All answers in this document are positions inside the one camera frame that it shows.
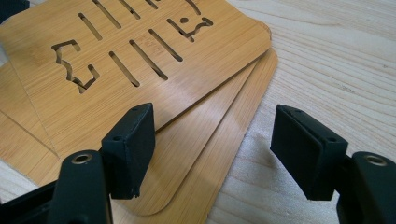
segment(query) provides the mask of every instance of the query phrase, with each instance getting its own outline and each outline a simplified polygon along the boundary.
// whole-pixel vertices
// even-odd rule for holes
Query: wooden panel
[[[268,33],[225,1],[149,2],[51,0],[0,27],[61,157],[99,148],[134,105],[152,102],[161,128],[270,46]]]
[[[276,53],[270,49],[258,62],[168,206],[158,214],[138,217],[113,201],[115,223],[205,223],[276,65]]]
[[[51,150],[50,139],[10,62],[0,66],[0,111]]]
[[[134,214],[152,215],[169,204],[255,65],[156,135],[157,146],[142,183],[141,196],[124,202]]]
[[[57,178],[60,161],[41,142],[0,112],[0,158],[39,185]]]
[[[323,121],[347,139],[348,153],[396,161],[394,1],[228,2],[270,25],[280,62],[207,223],[338,223],[337,197],[307,202],[271,154],[275,106]]]

